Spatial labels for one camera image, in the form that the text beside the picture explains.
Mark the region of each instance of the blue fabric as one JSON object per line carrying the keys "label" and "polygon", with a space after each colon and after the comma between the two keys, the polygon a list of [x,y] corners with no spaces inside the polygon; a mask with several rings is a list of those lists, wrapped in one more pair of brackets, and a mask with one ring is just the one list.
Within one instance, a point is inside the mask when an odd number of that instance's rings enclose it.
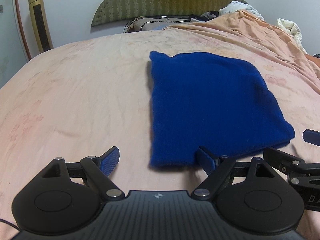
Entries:
{"label": "blue fabric", "polygon": [[259,71],[249,62],[195,52],[151,52],[151,166],[194,165],[205,146],[221,156],[249,155],[294,138]]}

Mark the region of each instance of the black cable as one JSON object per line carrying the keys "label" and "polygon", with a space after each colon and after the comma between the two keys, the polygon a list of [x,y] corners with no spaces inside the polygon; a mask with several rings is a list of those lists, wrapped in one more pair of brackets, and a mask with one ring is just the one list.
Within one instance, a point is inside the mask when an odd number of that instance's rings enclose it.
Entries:
{"label": "black cable", "polygon": [[13,228],[15,228],[15,229],[17,229],[18,231],[20,231],[20,228],[18,228],[15,224],[13,224],[13,223],[11,223],[11,222],[9,222],[9,221],[7,221],[7,220],[4,220],[4,219],[0,218],[0,222],[5,223],[5,224],[7,224],[7,225],[9,225],[9,226],[12,226]]}

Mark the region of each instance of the wall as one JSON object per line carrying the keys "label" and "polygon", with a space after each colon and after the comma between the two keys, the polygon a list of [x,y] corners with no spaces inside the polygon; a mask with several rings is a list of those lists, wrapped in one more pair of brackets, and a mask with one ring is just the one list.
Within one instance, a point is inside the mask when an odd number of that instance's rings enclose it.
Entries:
{"label": "wall", "polygon": [[[44,0],[54,47],[122,33],[126,22],[100,25],[91,29],[91,21],[103,0]],[[302,44],[311,55],[320,53],[320,0],[246,0],[271,24],[277,18],[295,21],[302,30]],[[23,28],[31,55],[39,53],[29,16],[28,0],[19,0]]]}
{"label": "wall", "polygon": [[15,21],[13,0],[0,0],[0,88],[27,63]]}
{"label": "wall", "polygon": [[[44,0],[53,47],[122,33],[126,22],[110,23],[91,28],[92,18],[103,0]],[[39,54],[31,25],[28,0],[19,0],[21,20],[32,57]]]}
{"label": "wall", "polygon": [[276,25],[278,18],[294,21],[302,31],[302,45],[308,54],[320,53],[320,0],[245,0]]}

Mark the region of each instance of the white cloth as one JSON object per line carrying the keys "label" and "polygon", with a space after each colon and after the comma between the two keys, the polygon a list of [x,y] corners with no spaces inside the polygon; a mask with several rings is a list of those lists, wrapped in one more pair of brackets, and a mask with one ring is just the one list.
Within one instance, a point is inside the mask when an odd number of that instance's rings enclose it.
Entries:
{"label": "white cloth", "polygon": [[299,26],[292,21],[284,20],[279,18],[277,20],[277,26],[283,30],[285,33],[289,34],[295,42],[298,44],[300,50],[302,50],[305,54],[307,54],[306,50],[302,46],[302,33]]}
{"label": "white cloth", "polygon": [[241,3],[239,1],[233,1],[229,3],[225,8],[219,10],[219,16],[224,15],[226,13],[234,13],[237,10],[241,10],[241,9],[245,9],[249,11],[250,13],[257,16],[260,20],[264,21],[264,18],[262,17],[262,15],[255,8],[253,8],[249,4]]}

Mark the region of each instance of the bed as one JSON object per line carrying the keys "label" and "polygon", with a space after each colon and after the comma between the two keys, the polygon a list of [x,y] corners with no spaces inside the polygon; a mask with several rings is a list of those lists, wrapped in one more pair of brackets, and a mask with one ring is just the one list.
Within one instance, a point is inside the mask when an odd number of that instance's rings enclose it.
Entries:
{"label": "bed", "polygon": [[[305,129],[320,130],[319,66],[289,35],[240,10],[206,23],[75,42],[28,62],[0,90],[0,218],[14,222],[14,196],[57,156],[78,162],[118,146],[120,162],[110,178],[125,193],[192,191],[206,178],[196,168],[149,166],[153,50],[169,56],[203,51],[252,63],[294,127],[295,138],[282,150],[320,162],[320,147],[302,139]],[[298,231],[316,240],[319,228],[320,213],[305,211]],[[15,233],[0,224],[1,239]]]}

